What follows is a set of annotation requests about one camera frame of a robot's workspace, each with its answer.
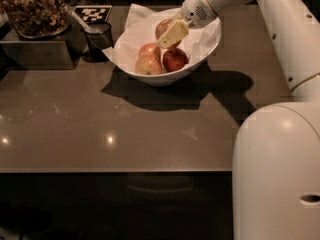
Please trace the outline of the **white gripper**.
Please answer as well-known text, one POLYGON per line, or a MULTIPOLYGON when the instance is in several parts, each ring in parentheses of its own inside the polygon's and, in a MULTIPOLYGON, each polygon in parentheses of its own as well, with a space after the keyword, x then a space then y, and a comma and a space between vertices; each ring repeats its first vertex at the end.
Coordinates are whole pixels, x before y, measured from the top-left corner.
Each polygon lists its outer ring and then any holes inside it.
POLYGON ((213 22, 217 14, 211 8, 207 0, 185 0, 181 7, 181 17, 184 19, 173 19, 167 30, 157 40, 157 44, 167 49, 173 44, 182 41, 190 29, 201 29, 213 22))

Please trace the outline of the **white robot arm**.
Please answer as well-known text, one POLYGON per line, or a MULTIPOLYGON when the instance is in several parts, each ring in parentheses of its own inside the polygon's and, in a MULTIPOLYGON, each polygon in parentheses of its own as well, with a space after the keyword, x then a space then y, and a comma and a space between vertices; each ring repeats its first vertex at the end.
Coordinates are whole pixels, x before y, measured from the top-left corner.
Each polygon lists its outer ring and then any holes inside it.
MULTIPOLYGON (((185 0, 163 48, 250 0, 185 0)), ((241 125, 233 151, 234 240, 320 240, 320 22, 302 0, 256 0, 292 94, 241 125)))

